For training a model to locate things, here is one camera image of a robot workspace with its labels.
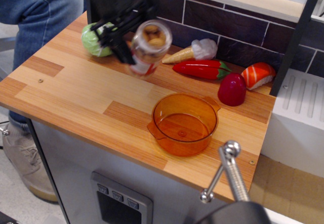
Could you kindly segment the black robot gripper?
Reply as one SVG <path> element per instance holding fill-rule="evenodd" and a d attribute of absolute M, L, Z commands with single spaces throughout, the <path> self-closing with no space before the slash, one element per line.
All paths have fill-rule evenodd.
<path fill-rule="evenodd" d="M 123 36 L 148 20 L 157 19 L 156 0 L 90 0 L 91 30 L 102 47 L 110 47 L 121 63 L 135 65 Z"/>

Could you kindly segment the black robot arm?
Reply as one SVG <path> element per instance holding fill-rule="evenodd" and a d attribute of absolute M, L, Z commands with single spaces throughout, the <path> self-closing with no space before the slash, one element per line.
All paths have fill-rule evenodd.
<path fill-rule="evenodd" d="M 156 19 L 154 0 L 90 0 L 99 16 L 92 25 L 101 47 L 109 47 L 120 62 L 135 65 L 124 35 L 136 30 L 142 23 Z"/>

